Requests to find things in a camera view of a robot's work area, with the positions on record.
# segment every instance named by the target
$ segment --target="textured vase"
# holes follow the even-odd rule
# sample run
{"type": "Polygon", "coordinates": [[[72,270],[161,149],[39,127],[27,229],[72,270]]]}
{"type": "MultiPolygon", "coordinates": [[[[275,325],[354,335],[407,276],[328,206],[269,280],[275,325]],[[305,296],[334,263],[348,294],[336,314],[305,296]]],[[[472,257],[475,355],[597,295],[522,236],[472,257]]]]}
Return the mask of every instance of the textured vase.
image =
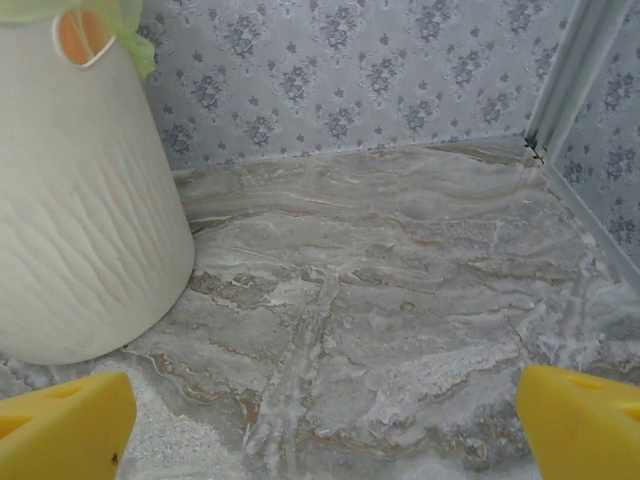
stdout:
{"type": "Polygon", "coordinates": [[[194,259],[129,55],[77,67],[52,22],[0,25],[0,351],[39,364],[142,334],[194,259]]]}

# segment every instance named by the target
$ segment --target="marble tile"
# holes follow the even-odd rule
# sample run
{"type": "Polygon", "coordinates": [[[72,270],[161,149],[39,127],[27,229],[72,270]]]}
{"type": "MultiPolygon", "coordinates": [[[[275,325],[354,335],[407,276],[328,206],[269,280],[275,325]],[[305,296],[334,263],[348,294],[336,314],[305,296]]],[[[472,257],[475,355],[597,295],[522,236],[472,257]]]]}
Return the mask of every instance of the marble tile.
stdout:
{"type": "Polygon", "coordinates": [[[498,150],[179,175],[197,259],[175,307],[93,362],[2,357],[0,394],[127,371],[122,478],[535,478],[522,368],[639,383],[640,300],[536,162],[498,150]]]}

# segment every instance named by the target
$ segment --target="wall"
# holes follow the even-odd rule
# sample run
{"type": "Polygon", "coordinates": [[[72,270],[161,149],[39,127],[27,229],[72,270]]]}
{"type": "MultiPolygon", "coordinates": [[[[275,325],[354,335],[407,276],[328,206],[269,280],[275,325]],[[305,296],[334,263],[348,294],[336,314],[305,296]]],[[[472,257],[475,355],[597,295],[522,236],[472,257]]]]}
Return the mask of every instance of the wall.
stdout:
{"type": "Polygon", "coordinates": [[[172,167],[521,134],[573,0],[147,0],[172,167]]]}
{"type": "Polygon", "coordinates": [[[640,0],[634,0],[556,167],[640,267],[640,0]]]}

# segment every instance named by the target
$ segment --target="marble floor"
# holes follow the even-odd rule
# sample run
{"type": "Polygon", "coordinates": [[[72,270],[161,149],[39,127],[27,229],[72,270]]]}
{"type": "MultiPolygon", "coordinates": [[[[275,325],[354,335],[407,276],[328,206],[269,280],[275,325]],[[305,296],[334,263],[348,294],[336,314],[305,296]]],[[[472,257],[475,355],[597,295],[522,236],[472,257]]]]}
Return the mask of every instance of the marble floor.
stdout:
{"type": "Polygon", "coordinates": [[[92,362],[0,357],[0,396],[128,372],[123,479],[534,479],[525,365],[640,383],[640,300],[524,149],[178,177],[197,258],[166,317],[92,362]]]}

